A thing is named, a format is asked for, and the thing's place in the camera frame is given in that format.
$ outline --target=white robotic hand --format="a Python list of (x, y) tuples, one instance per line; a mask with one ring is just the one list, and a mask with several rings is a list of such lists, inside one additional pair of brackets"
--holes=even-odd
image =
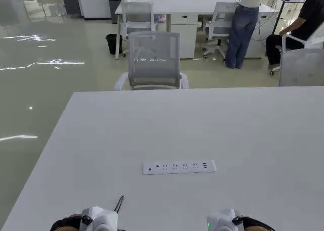
[(234, 209), (223, 209), (207, 217), (208, 231), (244, 231), (243, 224), (235, 225), (233, 220), (239, 216)]
[(118, 214), (101, 207), (90, 207), (82, 211), (79, 231), (117, 231)]

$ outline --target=power strip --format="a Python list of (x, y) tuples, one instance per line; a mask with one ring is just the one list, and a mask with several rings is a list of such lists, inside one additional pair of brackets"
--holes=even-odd
[(213, 160), (206, 161), (173, 161), (173, 162), (144, 162), (143, 175), (152, 174), (180, 174), (215, 172), (216, 165)]

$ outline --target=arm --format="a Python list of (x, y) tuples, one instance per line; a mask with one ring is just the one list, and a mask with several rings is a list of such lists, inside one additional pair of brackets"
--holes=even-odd
[(305, 19), (303, 19), (301, 17), (298, 17), (297, 20), (295, 20), (290, 26), (288, 26), (286, 29), (283, 29), (279, 33), (279, 35), (283, 36), (283, 35), (287, 34), (290, 31), (298, 29), (299, 27), (301, 27), (302, 24), (305, 23), (305, 21), (306, 21)]
[(290, 31), (296, 30), (301, 27), (306, 20), (308, 20), (316, 12), (316, 0), (306, 0), (300, 10), (300, 14), (290, 26), (282, 30), (279, 35), (283, 36)]

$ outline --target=office chair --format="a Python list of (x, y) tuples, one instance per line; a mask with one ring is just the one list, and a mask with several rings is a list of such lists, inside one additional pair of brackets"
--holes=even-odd
[(123, 21), (121, 35), (126, 40), (129, 33), (135, 31), (156, 31), (158, 22), (154, 21), (153, 3), (122, 2)]
[(189, 88), (180, 73), (180, 34), (162, 31), (129, 35), (129, 71), (121, 75), (114, 90), (120, 91), (128, 78), (131, 90)]
[[(282, 53), (285, 53), (287, 51), (291, 51), (291, 49), (286, 47), (286, 40), (287, 38), (291, 38), (293, 40), (299, 41), (304, 45), (305, 49), (314, 48), (315, 44), (319, 44), (321, 48), (323, 48), (323, 42), (324, 42), (324, 22), (321, 23), (321, 25), (310, 35), (310, 37), (307, 40), (301, 40), (297, 37), (294, 37), (292, 35), (283, 35), (282, 37), (282, 47), (276, 46), (277, 49), (281, 50)], [(270, 75), (274, 75), (275, 71), (279, 70), (279, 67), (275, 67), (270, 71)]]
[(237, 6), (238, 3), (218, 2), (216, 3), (212, 20), (203, 22), (202, 29), (206, 33), (208, 40), (217, 40), (217, 45), (207, 44), (207, 46), (202, 48), (205, 51), (204, 58), (207, 58), (207, 54), (214, 53), (216, 50), (225, 58), (225, 53), (221, 48), (221, 40), (229, 38), (232, 18)]
[(324, 49), (298, 49), (281, 55), (279, 86), (324, 85)]

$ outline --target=floor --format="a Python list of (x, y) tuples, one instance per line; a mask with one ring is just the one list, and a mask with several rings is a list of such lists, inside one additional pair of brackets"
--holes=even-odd
[[(127, 59), (116, 61), (108, 51), (105, 36), (116, 25), (71, 19), (62, 11), (61, 0), (0, 0), (0, 228), (72, 93), (113, 90), (128, 69)], [(203, 41), (199, 35), (197, 44)], [(230, 70), (220, 55), (202, 56), (197, 48), (194, 60), (181, 60), (191, 88), (278, 84), (266, 59)]]

